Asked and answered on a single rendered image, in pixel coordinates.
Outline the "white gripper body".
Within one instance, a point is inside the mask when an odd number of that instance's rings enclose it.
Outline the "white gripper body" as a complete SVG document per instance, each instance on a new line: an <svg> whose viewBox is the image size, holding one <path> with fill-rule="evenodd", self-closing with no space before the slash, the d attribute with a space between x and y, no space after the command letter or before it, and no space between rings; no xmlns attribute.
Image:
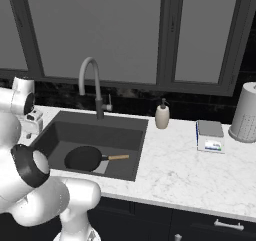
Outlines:
<svg viewBox="0 0 256 241"><path fill-rule="evenodd" d="M38 121L21 121L22 131L25 134L39 135L43 130L43 120Z"/></svg>

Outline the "dark grey sink basin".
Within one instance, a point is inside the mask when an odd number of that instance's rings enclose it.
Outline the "dark grey sink basin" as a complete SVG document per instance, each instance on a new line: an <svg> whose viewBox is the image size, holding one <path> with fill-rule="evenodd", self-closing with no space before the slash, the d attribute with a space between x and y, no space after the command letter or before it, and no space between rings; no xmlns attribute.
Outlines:
<svg viewBox="0 0 256 241"><path fill-rule="evenodd" d="M95 114L60 111L32 142L31 147L42 152L51 169L72 174L88 174L88 171L68 169L66 155L80 146L92 146L103 155L128 155L128 159L108 161L104 176L135 181L148 126L145 119L104 116L98 120Z"/></svg>

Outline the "grey flat sponge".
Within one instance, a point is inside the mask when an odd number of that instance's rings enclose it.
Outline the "grey flat sponge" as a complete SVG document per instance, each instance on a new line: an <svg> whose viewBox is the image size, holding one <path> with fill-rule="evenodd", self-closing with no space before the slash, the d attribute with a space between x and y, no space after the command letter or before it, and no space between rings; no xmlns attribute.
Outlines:
<svg viewBox="0 0 256 241"><path fill-rule="evenodd" d="M102 161L100 165L94 170L94 173L104 174L108 166L108 161Z"/></svg>

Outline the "grey curved tap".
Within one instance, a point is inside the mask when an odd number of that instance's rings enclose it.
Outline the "grey curved tap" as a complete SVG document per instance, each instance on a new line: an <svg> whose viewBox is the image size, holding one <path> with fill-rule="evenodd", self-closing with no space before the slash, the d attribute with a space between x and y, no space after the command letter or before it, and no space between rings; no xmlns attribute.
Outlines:
<svg viewBox="0 0 256 241"><path fill-rule="evenodd" d="M101 86L100 86L100 76L99 76L99 67L96 60L93 57L87 57L81 64L78 78L78 88L79 95L84 96L85 92L85 75L86 70L89 65L92 65L93 73L94 73L94 84L95 84L95 106L96 106L96 117L98 120L102 120L104 118L104 112L111 112L113 109L113 105L111 103L104 104L103 98L101 94Z"/></svg>

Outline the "dark grey framed window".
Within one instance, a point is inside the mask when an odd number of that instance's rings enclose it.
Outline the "dark grey framed window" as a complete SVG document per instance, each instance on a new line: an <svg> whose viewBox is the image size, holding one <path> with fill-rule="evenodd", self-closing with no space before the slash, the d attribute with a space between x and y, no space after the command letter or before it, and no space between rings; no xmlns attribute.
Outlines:
<svg viewBox="0 0 256 241"><path fill-rule="evenodd" d="M256 0L0 0L0 78L230 96Z"/></svg>

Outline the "beige soap dispenser black pump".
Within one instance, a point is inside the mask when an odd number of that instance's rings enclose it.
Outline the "beige soap dispenser black pump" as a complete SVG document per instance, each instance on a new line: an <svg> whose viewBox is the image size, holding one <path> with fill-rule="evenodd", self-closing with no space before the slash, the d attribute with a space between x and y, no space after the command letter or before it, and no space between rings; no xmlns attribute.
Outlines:
<svg viewBox="0 0 256 241"><path fill-rule="evenodd" d="M170 110L168 102L165 98L162 99L161 104L157 106L155 113L155 124L158 129L166 129L169 124Z"/></svg>

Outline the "dark cupboard door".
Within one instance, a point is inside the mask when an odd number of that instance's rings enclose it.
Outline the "dark cupboard door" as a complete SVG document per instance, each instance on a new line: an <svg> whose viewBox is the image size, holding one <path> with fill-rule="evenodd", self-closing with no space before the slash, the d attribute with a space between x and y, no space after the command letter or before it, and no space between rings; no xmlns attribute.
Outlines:
<svg viewBox="0 0 256 241"><path fill-rule="evenodd" d="M168 208L102 197L88 217L102 241L169 241Z"/></svg>

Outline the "white blue box grey top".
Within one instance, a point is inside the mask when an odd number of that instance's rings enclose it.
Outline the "white blue box grey top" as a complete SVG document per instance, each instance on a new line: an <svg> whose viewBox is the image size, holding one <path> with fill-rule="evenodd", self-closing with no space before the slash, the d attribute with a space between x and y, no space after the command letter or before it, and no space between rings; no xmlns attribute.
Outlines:
<svg viewBox="0 0 256 241"><path fill-rule="evenodd" d="M222 124L217 121L196 121L197 150L225 153L225 139Z"/></svg>

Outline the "dark drawer front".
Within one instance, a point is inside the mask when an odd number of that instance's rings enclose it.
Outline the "dark drawer front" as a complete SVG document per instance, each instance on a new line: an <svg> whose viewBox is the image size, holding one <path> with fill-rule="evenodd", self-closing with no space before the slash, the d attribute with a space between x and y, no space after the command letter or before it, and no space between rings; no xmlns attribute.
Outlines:
<svg viewBox="0 0 256 241"><path fill-rule="evenodd" d="M214 222L238 224L243 231L216 227ZM169 241L175 241L175 234L182 236L181 241L256 241L256 223L238 219L225 218L183 210L174 210L170 227Z"/></svg>

